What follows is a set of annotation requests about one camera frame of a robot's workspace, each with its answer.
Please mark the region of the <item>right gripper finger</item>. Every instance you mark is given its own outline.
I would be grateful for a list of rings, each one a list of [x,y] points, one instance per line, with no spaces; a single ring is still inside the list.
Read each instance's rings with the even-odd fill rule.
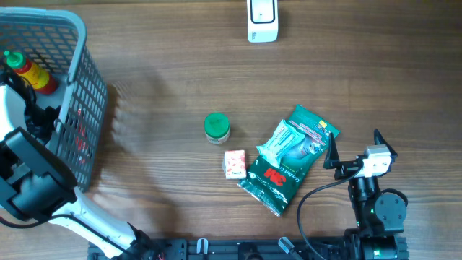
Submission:
[[[324,160],[325,165],[339,165],[340,159],[338,150],[335,143],[335,136],[333,133],[329,134],[329,143],[328,143],[328,151],[326,153],[326,158]]]
[[[387,143],[378,129],[374,130],[374,142],[375,145],[385,145],[388,148],[392,159],[396,159],[398,157],[397,152],[389,145],[389,143]]]

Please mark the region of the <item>teal wet wipes pack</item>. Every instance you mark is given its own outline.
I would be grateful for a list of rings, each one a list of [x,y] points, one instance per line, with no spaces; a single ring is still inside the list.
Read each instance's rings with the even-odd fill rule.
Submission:
[[[281,120],[272,137],[256,149],[271,166],[279,168],[282,158],[304,138],[304,134],[285,120]]]

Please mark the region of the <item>green 3M gloves package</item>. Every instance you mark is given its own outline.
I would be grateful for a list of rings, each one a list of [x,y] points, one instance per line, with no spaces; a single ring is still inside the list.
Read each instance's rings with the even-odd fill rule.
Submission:
[[[332,124],[301,105],[283,120],[305,138],[282,158],[279,168],[271,166],[259,154],[249,166],[247,176],[237,184],[277,217],[283,214],[313,163],[327,150],[329,134],[337,137],[340,133]]]

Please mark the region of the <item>green lid jar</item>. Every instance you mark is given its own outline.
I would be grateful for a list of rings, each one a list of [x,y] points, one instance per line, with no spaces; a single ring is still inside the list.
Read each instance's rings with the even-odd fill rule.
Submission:
[[[204,132],[208,141],[220,145],[230,135],[230,121],[224,113],[213,112],[204,119]]]

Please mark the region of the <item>red sauce bottle green cap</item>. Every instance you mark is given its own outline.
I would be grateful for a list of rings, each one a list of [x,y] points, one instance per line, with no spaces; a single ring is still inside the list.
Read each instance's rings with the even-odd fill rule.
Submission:
[[[49,72],[19,52],[5,50],[6,64],[23,78],[36,92],[53,94],[58,84]]]

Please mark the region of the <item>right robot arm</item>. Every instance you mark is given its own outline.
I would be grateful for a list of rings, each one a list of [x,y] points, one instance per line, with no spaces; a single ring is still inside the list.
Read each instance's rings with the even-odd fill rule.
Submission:
[[[334,169],[334,179],[348,181],[349,199],[357,221],[356,228],[344,232],[349,259],[405,260],[409,258],[404,231],[408,199],[400,191],[381,189],[378,179],[391,171],[398,157],[378,130],[374,144],[354,160],[341,161],[335,137],[329,135],[323,167]]]

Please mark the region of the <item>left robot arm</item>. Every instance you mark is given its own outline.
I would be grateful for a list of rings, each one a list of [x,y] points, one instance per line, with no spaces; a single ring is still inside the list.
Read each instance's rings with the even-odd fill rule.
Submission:
[[[1,73],[1,206],[19,220],[15,229],[51,223],[97,246],[108,259],[163,259],[162,247],[117,220],[79,189],[69,167],[42,144],[55,129],[59,108],[40,108],[33,88]]]

